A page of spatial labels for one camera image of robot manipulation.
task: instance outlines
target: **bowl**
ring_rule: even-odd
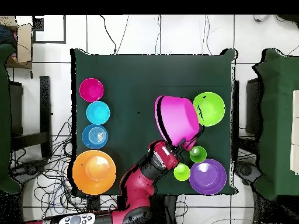
[[[192,102],[187,98],[159,96],[155,102],[155,119],[164,140],[178,146],[185,139],[184,148],[189,151],[199,132],[199,122]]]
[[[108,133],[101,125],[91,124],[82,133],[82,140],[89,149],[100,149],[108,140]]]
[[[81,82],[79,94],[87,102],[95,102],[103,96],[104,87],[99,80],[88,78]]]
[[[195,191],[204,195],[217,194],[223,189],[227,181],[224,167],[213,159],[194,163],[190,173],[190,185]]]
[[[103,194],[115,182],[116,166],[108,154],[89,150],[77,156],[72,168],[72,178],[83,193]]]
[[[110,109],[106,103],[95,101],[87,107],[86,116],[92,124],[101,125],[109,119]]]
[[[196,96],[193,106],[199,123],[207,127],[218,124],[225,113],[223,99],[213,92],[205,92]]]

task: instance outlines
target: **white tile floor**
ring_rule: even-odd
[[[30,18],[18,17],[20,22]],[[246,125],[246,83],[256,77],[252,65],[259,62],[264,48],[278,48],[288,54],[298,46],[299,30],[294,23],[279,22],[275,15],[256,23],[253,15],[127,15],[105,16],[106,27],[118,49],[127,23],[126,33],[119,54],[219,54],[225,48],[235,48],[238,59],[236,79],[240,81],[239,121]],[[37,32],[37,40],[63,40],[63,16],[44,16],[44,32]],[[114,44],[105,32],[100,16],[66,16],[66,44],[33,44],[33,79],[27,69],[8,69],[11,80],[21,82],[23,95],[24,133],[39,131],[39,76],[51,79],[52,132],[57,135],[61,126],[71,115],[70,48],[81,48],[90,54],[112,54]],[[299,49],[291,53],[299,55]],[[68,135],[65,127],[55,142]],[[40,147],[27,148],[29,158],[40,158]],[[49,186],[51,182],[39,177],[39,183]],[[252,224],[253,196],[249,186],[234,176],[237,195],[180,195],[178,201],[188,205],[183,216],[183,203],[177,204],[178,224]],[[37,180],[29,182],[23,200],[24,219],[40,219],[43,208],[34,197]],[[36,190],[41,199],[44,192]]]

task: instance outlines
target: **blue bowl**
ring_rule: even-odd
[[[87,107],[86,116],[92,124],[101,125],[106,123],[109,119],[110,109],[106,103],[95,101]]]
[[[101,125],[91,124],[82,133],[83,143],[89,149],[100,149],[105,146],[108,133]]]

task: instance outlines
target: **orange bowl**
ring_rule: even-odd
[[[115,163],[102,151],[85,151],[78,155],[74,162],[72,178],[78,189],[85,194],[105,193],[115,182]]]

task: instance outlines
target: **purple bowl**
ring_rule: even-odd
[[[206,159],[191,167],[190,185],[198,193],[214,195],[220,192],[227,182],[224,167],[216,160]]]

